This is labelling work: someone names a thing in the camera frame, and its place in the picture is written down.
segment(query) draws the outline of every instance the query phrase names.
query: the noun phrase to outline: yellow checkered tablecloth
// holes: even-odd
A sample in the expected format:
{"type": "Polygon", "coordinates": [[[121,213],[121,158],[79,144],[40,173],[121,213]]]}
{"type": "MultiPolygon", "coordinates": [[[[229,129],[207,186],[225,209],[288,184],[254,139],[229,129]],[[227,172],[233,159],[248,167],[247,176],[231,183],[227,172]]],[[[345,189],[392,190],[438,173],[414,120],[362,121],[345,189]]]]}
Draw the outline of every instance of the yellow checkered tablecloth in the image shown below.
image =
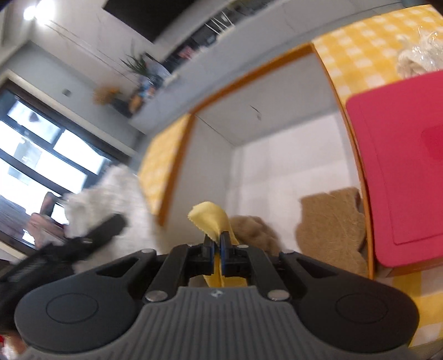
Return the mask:
{"type": "Polygon", "coordinates": [[[419,39],[418,30],[443,33],[443,17],[431,6],[402,9],[358,21],[313,40],[344,105],[365,90],[400,80],[397,54],[402,45],[397,35],[419,39]]]}
{"type": "Polygon", "coordinates": [[[152,139],[137,174],[153,215],[158,215],[190,116],[183,115],[152,139]]]}
{"type": "MultiPolygon", "coordinates": [[[[430,5],[398,10],[358,21],[316,38],[313,43],[343,106],[354,94],[400,80],[396,73],[396,35],[419,39],[418,30],[443,33],[443,17],[430,5]]],[[[443,338],[443,266],[379,279],[407,293],[420,312],[411,346],[443,338]]]]}

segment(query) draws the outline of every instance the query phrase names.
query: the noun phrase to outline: window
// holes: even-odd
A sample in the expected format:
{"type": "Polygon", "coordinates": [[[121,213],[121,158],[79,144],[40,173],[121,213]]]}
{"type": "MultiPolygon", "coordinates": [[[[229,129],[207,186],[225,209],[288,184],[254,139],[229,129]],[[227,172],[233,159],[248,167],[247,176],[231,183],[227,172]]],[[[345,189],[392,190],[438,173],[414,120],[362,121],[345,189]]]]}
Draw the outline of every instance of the window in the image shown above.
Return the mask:
{"type": "MultiPolygon", "coordinates": [[[[79,193],[128,157],[12,82],[0,88],[0,241],[33,247],[26,232],[48,192],[79,193]]],[[[51,218],[67,224],[55,204],[51,218]]]]}

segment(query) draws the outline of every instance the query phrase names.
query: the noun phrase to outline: towel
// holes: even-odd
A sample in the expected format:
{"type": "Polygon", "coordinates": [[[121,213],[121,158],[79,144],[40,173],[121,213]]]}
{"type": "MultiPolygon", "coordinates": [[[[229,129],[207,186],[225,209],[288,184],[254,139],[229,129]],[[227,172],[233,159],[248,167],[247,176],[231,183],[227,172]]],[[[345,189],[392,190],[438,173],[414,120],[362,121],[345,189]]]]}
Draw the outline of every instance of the towel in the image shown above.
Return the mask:
{"type": "MultiPolygon", "coordinates": [[[[225,211],[214,203],[206,201],[195,205],[188,214],[188,219],[217,244],[219,244],[220,234],[223,231],[229,232],[229,237],[231,238],[231,243],[233,245],[239,244],[232,231],[231,224],[229,223],[225,211]]],[[[210,276],[205,276],[205,280],[209,287],[247,286],[246,280],[243,278],[225,278],[222,275],[220,254],[215,254],[214,273],[210,276]]]]}

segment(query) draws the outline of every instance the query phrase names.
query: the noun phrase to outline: green plant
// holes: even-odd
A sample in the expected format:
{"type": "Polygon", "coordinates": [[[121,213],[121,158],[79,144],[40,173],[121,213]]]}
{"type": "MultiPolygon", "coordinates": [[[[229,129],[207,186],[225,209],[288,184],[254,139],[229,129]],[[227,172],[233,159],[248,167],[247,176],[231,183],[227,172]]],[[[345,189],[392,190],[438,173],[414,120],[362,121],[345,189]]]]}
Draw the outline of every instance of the green plant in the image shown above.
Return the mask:
{"type": "Polygon", "coordinates": [[[138,56],[134,54],[134,43],[131,44],[131,55],[126,55],[126,61],[120,59],[123,64],[129,69],[130,72],[149,77],[153,75],[152,72],[149,71],[148,66],[146,65],[145,57],[156,61],[152,56],[150,56],[147,52],[142,52],[138,56]]]}

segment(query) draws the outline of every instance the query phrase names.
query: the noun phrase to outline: white cloth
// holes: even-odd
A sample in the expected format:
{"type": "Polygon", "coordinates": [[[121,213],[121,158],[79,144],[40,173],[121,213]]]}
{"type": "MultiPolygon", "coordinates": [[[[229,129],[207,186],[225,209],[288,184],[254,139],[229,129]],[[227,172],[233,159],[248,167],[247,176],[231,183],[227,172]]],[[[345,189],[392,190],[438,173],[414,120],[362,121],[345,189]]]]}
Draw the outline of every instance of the white cloth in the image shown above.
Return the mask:
{"type": "Polygon", "coordinates": [[[159,247],[153,218],[145,201],[137,176],[124,165],[108,169],[94,187],[66,197],[68,238],[86,235],[113,214],[123,214],[128,222],[122,233],[108,245],[76,264],[76,272],[92,269],[141,249],[159,247]]]}

